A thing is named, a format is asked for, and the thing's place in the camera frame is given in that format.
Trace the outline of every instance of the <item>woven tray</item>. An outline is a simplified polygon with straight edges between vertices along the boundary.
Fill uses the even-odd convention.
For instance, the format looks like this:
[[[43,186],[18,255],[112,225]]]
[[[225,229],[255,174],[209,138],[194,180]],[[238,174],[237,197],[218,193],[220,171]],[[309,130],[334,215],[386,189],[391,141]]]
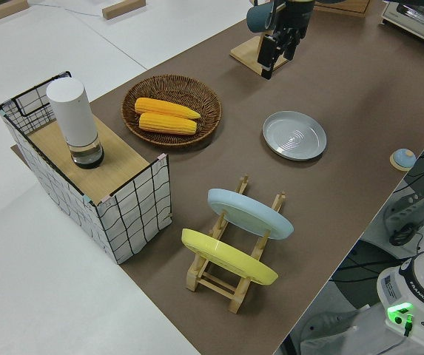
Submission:
[[[201,114],[194,135],[168,135],[146,132],[139,128],[139,114],[135,111],[137,98],[155,98],[170,101],[193,109]],[[121,106],[123,121],[138,137],[159,146],[184,147],[202,141],[218,126],[221,119],[221,102],[206,85],[182,75],[153,76],[133,86]]]

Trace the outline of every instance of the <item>brown mat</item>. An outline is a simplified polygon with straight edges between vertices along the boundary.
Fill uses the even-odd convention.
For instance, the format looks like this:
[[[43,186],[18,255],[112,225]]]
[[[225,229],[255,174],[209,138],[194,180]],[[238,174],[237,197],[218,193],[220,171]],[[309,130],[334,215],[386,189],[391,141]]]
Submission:
[[[151,161],[163,150],[134,136],[121,119],[129,88],[153,75],[181,74],[222,100],[222,122],[209,146],[166,151],[172,225],[122,265],[202,354],[272,354],[403,177],[390,154],[423,150],[424,42],[380,25],[382,10],[373,1],[366,18],[314,12],[295,59],[270,81],[229,55],[252,37],[242,22],[92,103],[106,125]],[[263,122],[281,110],[320,122],[328,138],[321,158],[290,161],[268,148]],[[270,204],[276,193],[287,193],[281,213],[295,232],[268,242],[262,261],[280,277],[271,286],[252,285],[235,315],[225,297],[186,289],[193,254],[180,237],[184,227],[208,232],[216,217],[208,190],[234,189],[244,173],[246,194],[256,200]],[[251,251],[255,238],[230,226],[223,241]]]

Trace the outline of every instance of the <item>yellow corn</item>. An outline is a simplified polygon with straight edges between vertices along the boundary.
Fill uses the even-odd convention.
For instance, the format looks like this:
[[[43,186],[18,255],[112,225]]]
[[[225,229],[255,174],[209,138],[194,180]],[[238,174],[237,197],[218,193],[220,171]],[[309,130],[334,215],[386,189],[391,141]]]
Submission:
[[[200,118],[200,113],[179,104],[172,102],[156,100],[154,98],[138,98],[135,102],[135,111],[139,114],[145,112],[157,112],[163,115],[177,116],[195,120]]]
[[[156,112],[145,112],[139,117],[139,128],[171,135],[194,135],[197,122]]]

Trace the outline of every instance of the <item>grid pattern box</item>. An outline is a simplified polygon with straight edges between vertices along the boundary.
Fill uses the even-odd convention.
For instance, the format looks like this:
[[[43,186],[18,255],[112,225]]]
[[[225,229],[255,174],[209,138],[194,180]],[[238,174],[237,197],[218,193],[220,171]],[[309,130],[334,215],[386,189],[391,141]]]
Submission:
[[[50,198],[120,264],[172,222],[169,158],[159,156],[93,203],[29,138],[55,120],[46,89],[51,81],[66,76],[71,75],[63,72],[0,104],[0,116]]]

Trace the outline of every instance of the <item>white cylindrical container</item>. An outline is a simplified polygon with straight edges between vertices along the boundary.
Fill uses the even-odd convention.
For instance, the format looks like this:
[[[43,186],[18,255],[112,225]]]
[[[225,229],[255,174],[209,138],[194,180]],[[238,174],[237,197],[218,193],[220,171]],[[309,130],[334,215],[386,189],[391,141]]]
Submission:
[[[47,98],[77,166],[91,169],[104,157],[84,85],[75,78],[60,78],[47,86]]]

